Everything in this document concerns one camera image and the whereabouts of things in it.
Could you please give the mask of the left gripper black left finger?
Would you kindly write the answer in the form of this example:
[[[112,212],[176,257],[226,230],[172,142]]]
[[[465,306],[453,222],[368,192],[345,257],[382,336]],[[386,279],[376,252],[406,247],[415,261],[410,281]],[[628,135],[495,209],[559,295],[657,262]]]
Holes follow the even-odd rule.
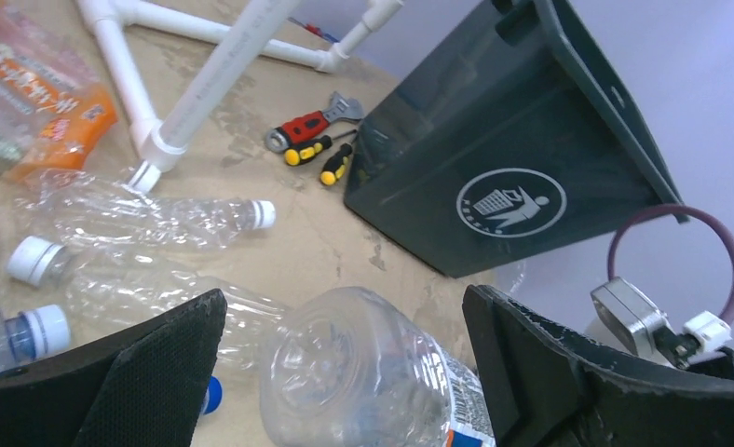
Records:
[[[0,446],[188,446],[227,304],[213,289],[141,324],[0,373]]]

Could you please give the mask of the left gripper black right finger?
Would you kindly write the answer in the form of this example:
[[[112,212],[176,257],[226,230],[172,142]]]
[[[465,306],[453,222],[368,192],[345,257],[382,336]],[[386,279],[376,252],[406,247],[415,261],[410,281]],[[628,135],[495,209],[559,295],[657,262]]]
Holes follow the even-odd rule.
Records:
[[[500,446],[734,446],[734,350],[687,370],[600,344],[487,285],[462,312]]]

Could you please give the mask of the clear bottle white barcode label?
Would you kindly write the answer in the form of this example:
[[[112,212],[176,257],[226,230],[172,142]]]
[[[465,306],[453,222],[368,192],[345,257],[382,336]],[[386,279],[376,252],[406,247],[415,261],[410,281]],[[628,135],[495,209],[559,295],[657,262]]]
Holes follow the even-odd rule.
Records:
[[[389,301],[326,291],[269,332],[260,412],[277,446],[493,446],[482,384]]]

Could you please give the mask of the small pepsi bottle blue cap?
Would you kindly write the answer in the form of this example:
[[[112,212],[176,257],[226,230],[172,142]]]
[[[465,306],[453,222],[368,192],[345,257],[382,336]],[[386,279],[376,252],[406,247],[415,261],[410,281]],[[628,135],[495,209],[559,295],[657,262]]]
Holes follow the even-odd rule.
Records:
[[[207,415],[215,412],[221,405],[223,394],[221,382],[217,377],[212,376],[208,382],[200,414]]]

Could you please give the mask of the dark green trash bin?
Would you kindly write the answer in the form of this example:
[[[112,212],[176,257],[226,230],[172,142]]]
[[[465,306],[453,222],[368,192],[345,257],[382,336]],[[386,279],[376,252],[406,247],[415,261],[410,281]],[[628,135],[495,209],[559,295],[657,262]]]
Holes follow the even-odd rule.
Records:
[[[483,1],[362,121],[345,205],[462,278],[681,199],[568,1]]]

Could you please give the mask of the clear ganten bottle white cap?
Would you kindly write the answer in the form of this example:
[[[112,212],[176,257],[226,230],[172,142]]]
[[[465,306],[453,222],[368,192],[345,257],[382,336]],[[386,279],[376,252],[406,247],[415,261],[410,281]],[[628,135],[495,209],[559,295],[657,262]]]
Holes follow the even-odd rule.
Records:
[[[54,356],[70,343],[70,326],[60,306],[22,311],[13,318],[0,308],[0,373]]]

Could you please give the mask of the clear crushed bottle white cap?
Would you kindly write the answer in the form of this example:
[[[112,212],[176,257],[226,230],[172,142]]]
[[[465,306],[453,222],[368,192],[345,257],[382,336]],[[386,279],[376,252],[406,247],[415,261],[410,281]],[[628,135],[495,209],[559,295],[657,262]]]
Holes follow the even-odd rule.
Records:
[[[21,221],[37,236],[79,247],[221,250],[277,219],[268,200],[159,197],[85,171],[41,169],[24,182]]]

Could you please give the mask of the yellow black screwdriver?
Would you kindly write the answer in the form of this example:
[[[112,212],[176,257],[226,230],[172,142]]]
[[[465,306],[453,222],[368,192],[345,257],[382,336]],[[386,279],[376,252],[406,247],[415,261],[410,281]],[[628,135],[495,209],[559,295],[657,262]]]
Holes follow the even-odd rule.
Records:
[[[323,164],[319,175],[319,181],[324,186],[332,186],[336,184],[345,175],[352,154],[352,144],[342,144],[340,148]]]
[[[284,161],[292,167],[304,165],[324,150],[331,148],[335,141],[355,135],[357,132],[356,129],[352,129],[336,136],[322,135],[306,142],[299,142],[284,151]]]

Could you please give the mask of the crushed orange label bottle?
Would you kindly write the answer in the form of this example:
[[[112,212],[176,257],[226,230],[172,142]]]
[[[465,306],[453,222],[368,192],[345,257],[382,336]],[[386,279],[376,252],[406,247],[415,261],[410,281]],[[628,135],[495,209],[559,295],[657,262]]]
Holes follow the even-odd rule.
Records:
[[[0,1],[0,177],[81,169],[116,121],[107,88],[75,51]]]

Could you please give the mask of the white pvc pipe frame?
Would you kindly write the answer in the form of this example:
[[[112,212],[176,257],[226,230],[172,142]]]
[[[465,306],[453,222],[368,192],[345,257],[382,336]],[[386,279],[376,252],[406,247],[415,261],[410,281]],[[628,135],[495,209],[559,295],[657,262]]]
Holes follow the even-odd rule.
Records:
[[[149,1],[79,1],[77,8],[96,38],[129,120],[141,165],[129,186],[149,192],[185,154],[203,121],[259,56],[322,73],[337,70],[353,50],[403,7],[402,1],[372,1],[360,21],[327,50],[299,47],[274,35],[296,7],[294,1],[250,1],[236,22],[223,25]],[[136,24],[213,43],[215,48],[166,119],[150,100],[124,34]]]

